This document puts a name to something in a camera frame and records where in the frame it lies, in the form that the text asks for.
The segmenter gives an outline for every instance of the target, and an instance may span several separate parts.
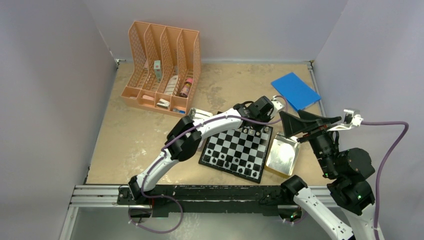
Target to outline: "gray wall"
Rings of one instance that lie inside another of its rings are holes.
[[[380,224],[387,240],[424,235],[423,12],[421,0],[349,0],[314,65],[328,116],[354,107],[366,121],[410,123],[381,177]],[[369,151],[378,168],[401,130],[361,126],[340,138],[344,148]]]
[[[0,0],[0,239],[58,239],[115,73],[82,0]]]
[[[85,0],[115,58],[134,21],[200,31],[203,61],[315,59],[347,0]]]

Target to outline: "blue object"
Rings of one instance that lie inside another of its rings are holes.
[[[306,85],[293,72],[271,82],[271,85],[287,99],[296,112],[309,107],[321,99],[318,93]]]

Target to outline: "metal tray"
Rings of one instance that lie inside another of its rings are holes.
[[[277,132],[272,141],[266,166],[279,173],[291,176],[301,147],[297,139],[295,136],[286,138],[282,132]]]

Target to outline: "table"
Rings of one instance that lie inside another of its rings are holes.
[[[120,95],[128,83],[134,66],[121,63],[107,105],[106,113],[88,172],[87,184],[126,184],[140,174],[158,156],[166,136],[179,118],[128,107]],[[294,72],[314,88],[306,64],[202,64],[202,72],[192,107],[216,114],[236,103],[255,101],[261,96],[271,98],[278,92],[271,82]],[[306,111],[320,115],[317,103]],[[289,113],[296,114],[290,107]],[[281,123],[272,125],[273,136],[283,131]],[[232,174],[199,165],[201,152],[175,165],[159,184],[180,185],[257,185]],[[325,185],[322,170],[309,143],[302,143],[293,171],[308,185]],[[260,185],[280,185],[288,176],[263,171]]]

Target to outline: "black and white chessboard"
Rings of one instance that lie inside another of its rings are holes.
[[[273,128],[248,127],[217,133],[206,140],[199,164],[260,183]]]

